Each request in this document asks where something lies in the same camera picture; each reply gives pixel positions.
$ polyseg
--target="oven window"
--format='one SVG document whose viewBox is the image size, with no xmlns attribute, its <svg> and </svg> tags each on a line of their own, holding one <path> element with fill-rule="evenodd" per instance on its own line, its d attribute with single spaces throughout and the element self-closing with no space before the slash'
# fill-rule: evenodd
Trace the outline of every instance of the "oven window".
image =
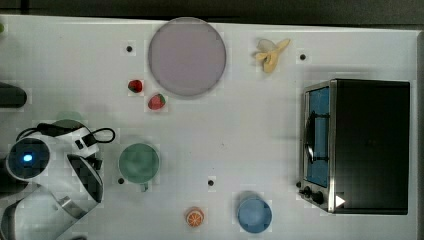
<svg viewBox="0 0 424 240">
<path fill-rule="evenodd" d="M 327 187 L 328 181 L 328 128 L 330 114 L 330 89 L 321 88 L 309 92 L 309 116 L 314 118 L 313 155 L 308 159 L 306 180 L 322 187 Z"/>
</svg>

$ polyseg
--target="white table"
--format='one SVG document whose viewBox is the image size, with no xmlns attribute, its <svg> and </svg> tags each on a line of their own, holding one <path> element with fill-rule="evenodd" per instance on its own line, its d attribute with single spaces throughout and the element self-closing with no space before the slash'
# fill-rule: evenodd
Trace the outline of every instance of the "white table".
<svg viewBox="0 0 424 240">
<path fill-rule="evenodd" d="M 91 128 L 118 132 L 101 148 L 104 201 L 59 239 L 416 239 L 417 31 L 212 24 L 226 44 L 227 68 L 211 93 L 184 100 L 163 91 L 147 64 L 162 21 L 2 15 L 0 22 L 7 28 L 0 80 L 30 95 L 22 109 L 0 112 L 3 154 L 22 129 L 66 111 L 79 112 Z M 252 57 L 261 38 L 292 39 L 271 75 Z M 126 53 L 127 44 L 135 52 Z M 411 81 L 408 215 L 328 215 L 296 194 L 301 92 L 334 77 Z M 133 78 L 144 79 L 144 96 L 128 96 Z M 167 108 L 149 112 L 158 91 L 168 96 Z M 121 151 L 139 141 L 157 145 L 162 159 L 147 193 L 117 183 Z M 241 231 L 236 221 L 236 199 L 246 190 L 271 203 L 264 233 Z M 207 215 L 197 230 L 184 222 L 191 206 Z"/>
</svg>

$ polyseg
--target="red strawberry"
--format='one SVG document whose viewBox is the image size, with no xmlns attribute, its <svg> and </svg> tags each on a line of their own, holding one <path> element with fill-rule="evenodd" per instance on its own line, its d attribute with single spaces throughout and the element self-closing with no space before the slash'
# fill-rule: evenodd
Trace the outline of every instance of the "red strawberry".
<svg viewBox="0 0 424 240">
<path fill-rule="evenodd" d="M 158 110 L 161 109 L 163 106 L 165 106 L 165 98 L 162 94 L 158 93 L 149 100 L 149 108 L 152 110 Z"/>
<path fill-rule="evenodd" d="M 140 80 L 132 80 L 128 83 L 128 89 L 133 93 L 139 93 L 143 91 L 143 83 Z"/>
</svg>

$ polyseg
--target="black toaster oven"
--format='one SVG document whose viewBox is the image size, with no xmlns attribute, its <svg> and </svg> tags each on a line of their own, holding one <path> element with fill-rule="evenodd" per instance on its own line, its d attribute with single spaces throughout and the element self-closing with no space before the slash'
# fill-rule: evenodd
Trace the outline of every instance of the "black toaster oven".
<svg viewBox="0 0 424 240">
<path fill-rule="evenodd" d="M 306 88 L 303 110 L 303 199 L 330 213 L 408 213 L 409 82 L 334 79 Z"/>
</svg>

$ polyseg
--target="cup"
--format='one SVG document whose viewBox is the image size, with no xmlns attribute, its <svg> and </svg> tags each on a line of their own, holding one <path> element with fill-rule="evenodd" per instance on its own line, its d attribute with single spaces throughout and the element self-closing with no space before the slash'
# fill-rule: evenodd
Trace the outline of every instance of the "cup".
<svg viewBox="0 0 424 240">
<path fill-rule="evenodd" d="M 249 233 L 265 231 L 272 221 L 272 211 L 268 203 L 253 192 L 242 193 L 240 199 L 237 208 L 240 226 Z"/>
<path fill-rule="evenodd" d="M 156 150 L 143 143 L 127 147 L 119 157 L 119 171 L 132 183 L 140 184 L 146 192 L 148 182 L 153 179 L 160 167 L 160 159 Z"/>
</svg>

